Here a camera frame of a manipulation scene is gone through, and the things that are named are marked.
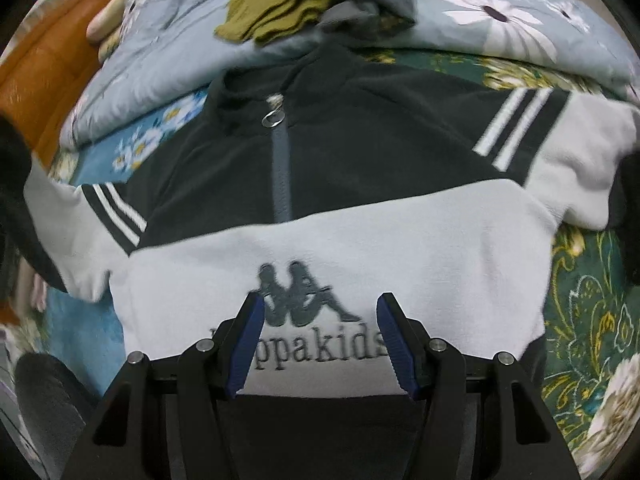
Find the zipper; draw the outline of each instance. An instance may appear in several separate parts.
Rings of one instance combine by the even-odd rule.
[[[289,222],[291,215],[290,146],[284,96],[267,97],[271,112],[262,118],[262,126],[271,129],[271,186],[273,216],[276,223]]]

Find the metal zipper ring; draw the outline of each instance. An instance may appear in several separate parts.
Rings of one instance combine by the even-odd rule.
[[[281,109],[269,112],[262,118],[262,126],[266,128],[275,128],[284,121],[284,111]]]

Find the metal screw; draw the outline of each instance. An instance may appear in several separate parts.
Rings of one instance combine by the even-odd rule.
[[[503,365],[509,366],[516,362],[516,358],[512,356],[509,352],[500,352],[498,354],[498,361],[500,361]]]
[[[144,358],[145,358],[145,355],[139,350],[136,350],[134,352],[131,352],[127,356],[127,363],[129,363],[130,365],[137,365],[138,363],[141,363],[142,359]]]
[[[444,339],[434,338],[429,341],[429,348],[436,352],[444,352],[447,349],[447,343]]]
[[[208,352],[214,347],[214,343],[211,339],[201,339],[196,343],[196,348],[200,352]]]

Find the zipper pull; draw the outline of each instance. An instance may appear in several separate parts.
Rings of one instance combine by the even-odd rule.
[[[262,126],[265,128],[274,128],[284,121],[284,96],[282,94],[273,94],[267,97],[267,104],[271,107],[271,112],[262,118]]]

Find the beige pillow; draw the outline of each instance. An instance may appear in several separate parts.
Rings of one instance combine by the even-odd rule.
[[[122,22],[126,0],[111,0],[95,15],[86,28],[86,38],[91,43],[100,43]]]

